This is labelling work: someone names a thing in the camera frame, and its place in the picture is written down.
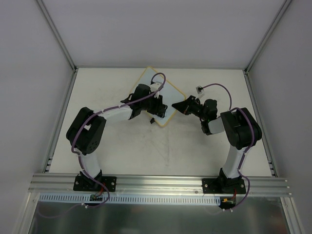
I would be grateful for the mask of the yellow framed whiteboard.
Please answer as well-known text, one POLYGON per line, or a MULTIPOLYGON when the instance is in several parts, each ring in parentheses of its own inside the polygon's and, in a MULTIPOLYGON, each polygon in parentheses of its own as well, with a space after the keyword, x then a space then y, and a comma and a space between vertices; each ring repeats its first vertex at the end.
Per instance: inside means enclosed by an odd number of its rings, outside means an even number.
MULTIPOLYGON (((130 90, 130 93, 133 93, 140 83, 150 85, 152 77, 156 73, 158 73, 157 70, 152 67, 147 67, 130 90)), ((165 76, 166 82, 164 84, 164 87, 159 91, 159 94, 163 97, 163 104, 167 105, 165 116, 158 117, 156 115, 147 113, 150 117, 155 119, 155 122, 160 127, 165 127, 176 113, 176 109, 172 107, 172 104, 184 101, 186 99, 185 94, 168 80, 167 75, 165 76)))

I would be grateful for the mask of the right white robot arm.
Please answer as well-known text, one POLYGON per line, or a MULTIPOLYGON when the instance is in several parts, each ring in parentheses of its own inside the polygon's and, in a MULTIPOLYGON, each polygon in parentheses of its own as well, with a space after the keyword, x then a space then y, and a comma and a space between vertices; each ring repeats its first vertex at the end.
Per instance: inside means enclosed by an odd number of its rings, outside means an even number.
POLYGON ((247 108, 226 111, 217 117, 217 101, 207 99, 203 104, 190 96, 172 104, 184 115, 193 114, 200 119, 202 132, 209 136, 225 132, 230 144, 225 164, 215 179, 202 179, 205 194, 245 194, 246 187, 241 168, 246 153, 262 138, 262 131, 247 108))

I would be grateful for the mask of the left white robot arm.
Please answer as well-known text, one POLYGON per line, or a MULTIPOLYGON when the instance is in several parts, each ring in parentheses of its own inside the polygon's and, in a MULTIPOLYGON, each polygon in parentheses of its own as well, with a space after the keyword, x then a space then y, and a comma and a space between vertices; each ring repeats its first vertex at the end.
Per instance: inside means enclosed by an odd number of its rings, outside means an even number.
POLYGON ((105 186, 98 157, 95 150, 100 144, 104 128, 107 124, 131 120, 142 111, 164 117, 167 105, 162 102, 159 91, 163 84, 152 82, 151 85, 139 84, 135 91, 122 100, 119 105, 95 112, 83 107, 69 127, 66 138, 71 150, 77 154, 81 167, 75 178, 75 191, 100 191, 105 186))

